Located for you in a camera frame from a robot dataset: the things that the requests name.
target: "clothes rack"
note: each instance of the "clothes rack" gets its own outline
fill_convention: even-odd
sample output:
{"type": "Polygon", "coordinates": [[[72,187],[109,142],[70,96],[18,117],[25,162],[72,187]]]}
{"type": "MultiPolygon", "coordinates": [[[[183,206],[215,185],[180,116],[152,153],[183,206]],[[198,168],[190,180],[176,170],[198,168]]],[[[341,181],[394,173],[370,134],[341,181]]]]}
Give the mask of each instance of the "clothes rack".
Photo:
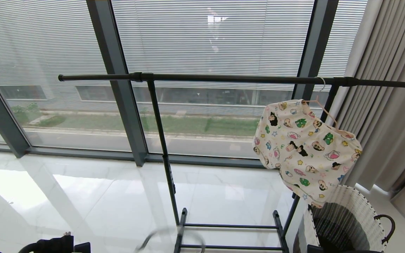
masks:
{"type": "MultiPolygon", "coordinates": [[[[286,219],[286,223],[282,226],[278,212],[273,211],[273,219],[275,221],[274,226],[254,226],[254,225],[229,225],[229,224],[201,224],[201,223],[187,223],[186,218],[188,210],[183,208],[181,216],[176,205],[176,189],[173,181],[172,170],[170,166],[170,160],[168,157],[167,144],[165,142],[165,134],[163,131],[162,120],[160,117],[159,104],[157,101],[156,90],[154,81],[167,80],[167,81],[187,81],[187,82],[243,82],[243,83],[288,83],[288,84],[323,84],[323,81],[318,77],[265,77],[265,76],[233,76],[233,75],[190,75],[190,74],[153,74],[135,72],[127,75],[59,75],[59,81],[68,80],[130,80],[134,82],[147,82],[148,89],[151,93],[151,100],[153,103],[154,116],[156,118],[157,129],[159,131],[160,143],[163,152],[163,164],[165,173],[167,176],[168,190],[170,192],[170,198],[173,207],[173,213],[176,225],[180,227],[180,232],[177,235],[174,253],[179,253],[182,248],[200,248],[200,245],[185,245],[182,244],[185,227],[212,227],[212,228],[242,228],[242,229],[275,229],[278,233],[281,247],[249,247],[249,246],[226,246],[226,245],[206,245],[209,249],[235,249],[235,250],[275,250],[282,251],[283,253],[289,253],[285,236],[290,226],[291,220],[294,216],[296,207],[299,202],[299,196],[293,194],[294,202],[291,205],[289,215],[286,219]]],[[[353,77],[333,77],[325,78],[326,85],[331,85],[328,99],[326,102],[326,109],[332,105],[333,99],[336,95],[336,91],[340,86],[386,86],[386,87],[405,87],[405,82],[393,82],[393,81],[380,81],[380,80],[360,80],[353,77]]],[[[321,117],[321,120],[326,119],[325,113],[321,117]]]]}

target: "black hanging bar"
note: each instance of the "black hanging bar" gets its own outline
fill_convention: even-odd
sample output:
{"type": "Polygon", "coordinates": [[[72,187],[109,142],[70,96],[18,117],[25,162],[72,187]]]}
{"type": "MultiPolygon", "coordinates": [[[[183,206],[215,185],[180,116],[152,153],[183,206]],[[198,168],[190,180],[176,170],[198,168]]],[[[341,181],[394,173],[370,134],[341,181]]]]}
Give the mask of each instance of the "black hanging bar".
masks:
{"type": "MultiPolygon", "coordinates": [[[[273,219],[275,220],[275,226],[254,226],[254,225],[228,225],[228,224],[198,224],[198,223],[187,223],[188,211],[183,208],[181,216],[177,211],[176,205],[176,188],[173,181],[172,170],[170,166],[170,160],[168,158],[167,144],[165,142],[165,134],[163,131],[162,120],[160,117],[159,104],[157,101],[156,90],[154,86],[155,80],[168,80],[168,81],[186,81],[186,82],[244,82],[244,83],[290,83],[290,84],[324,84],[323,80],[319,77],[262,77],[262,76],[230,76],[230,75],[184,75],[184,74],[152,74],[152,73],[141,73],[135,72],[127,75],[75,75],[75,76],[64,76],[59,75],[58,79],[62,82],[68,80],[131,80],[134,82],[147,82],[148,89],[151,93],[151,101],[153,103],[154,116],[156,118],[157,130],[159,131],[160,143],[162,145],[162,158],[165,168],[165,173],[167,176],[168,189],[170,192],[170,198],[173,207],[173,213],[175,217],[176,225],[180,229],[178,233],[174,253],[180,253],[182,248],[201,248],[201,245],[185,245],[182,244],[183,235],[185,232],[185,227],[214,227],[214,228],[238,228],[238,229],[276,229],[278,233],[278,238],[281,247],[251,247],[251,246],[226,246],[226,245],[206,245],[206,248],[212,249],[232,249],[232,250],[276,250],[282,251],[283,253],[289,253],[288,245],[285,239],[288,228],[290,226],[291,220],[296,211],[296,207],[299,202],[299,197],[295,194],[294,202],[291,205],[290,212],[285,221],[285,225],[279,218],[278,212],[273,211],[273,219]]],[[[329,108],[332,105],[333,99],[336,92],[340,86],[355,86],[355,85],[365,85],[365,86],[386,86],[386,87],[405,87],[405,82],[393,82],[393,81],[380,81],[380,80],[360,80],[353,77],[332,77],[324,78],[326,85],[331,85],[331,90],[328,95],[326,102],[326,107],[329,108]]],[[[325,120],[326,115],[323,114],[321,120],[325,120]]]]}

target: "beige curtain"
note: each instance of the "beige curtain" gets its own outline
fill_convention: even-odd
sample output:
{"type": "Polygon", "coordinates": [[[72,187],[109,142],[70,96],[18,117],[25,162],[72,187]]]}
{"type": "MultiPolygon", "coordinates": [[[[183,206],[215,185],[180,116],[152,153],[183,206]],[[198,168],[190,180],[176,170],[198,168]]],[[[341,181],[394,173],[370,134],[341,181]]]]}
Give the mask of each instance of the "beige curtain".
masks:
{"type": "MultiPolygon", "coordinates": [[[[378,4],[355,77],[405,81],[405,0],[378,4]]],[[[405,175],[405,88],[349,88],[337,119],[340,128],[355,133],[364,148],[344,183],[392,189],[405,175]]]]}

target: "white tile floor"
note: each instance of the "white tile floor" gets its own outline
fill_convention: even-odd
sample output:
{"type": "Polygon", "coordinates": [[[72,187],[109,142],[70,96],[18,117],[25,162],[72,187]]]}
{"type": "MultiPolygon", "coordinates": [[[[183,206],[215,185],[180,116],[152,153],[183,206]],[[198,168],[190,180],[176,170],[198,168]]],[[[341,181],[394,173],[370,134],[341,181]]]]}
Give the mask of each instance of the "white tile floor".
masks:
{"type": "MultiPolygon", "coordinates": [[[[276,171],[172,165],[179,212],[187,222],[274,225],[285,222],[291,192],[276,171]]],[[[378,191],[378,213],[397,221],[386,252],[405,252],[405,219],[378,191]]],[[[39,239],[71,231],[92,252],[133,252],[153,229],[173,226],[163,165],[0,153],[0,251],[17,252],[39,239]]],[[[198,231],[207,244],[276,247],[274,232],[198,231]]],[[[153,238],[145,252],[172,252],[175,234],[153,238]]],[[[185,238],[185,243],[193,243],[185,238]]]]}

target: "woven basket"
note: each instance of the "woven basket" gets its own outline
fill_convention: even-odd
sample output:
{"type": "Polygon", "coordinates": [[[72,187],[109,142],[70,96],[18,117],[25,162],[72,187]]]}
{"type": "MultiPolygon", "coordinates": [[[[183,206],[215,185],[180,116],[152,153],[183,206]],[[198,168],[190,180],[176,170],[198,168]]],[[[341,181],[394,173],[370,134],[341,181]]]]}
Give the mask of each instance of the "woven basket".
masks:
{"type": "Polygon", "coordinates": [[[320,246],[325,252],[383,252],[394,230],[393,219],[388,215],[377,215],[359,191],[338,185],[323,208],[309,208],[306,211],[295,240],[294,252],[306,252],[307,245],[320,246]],[[380,222],[382,217],[392,223],[387,236],[380,222]]]}

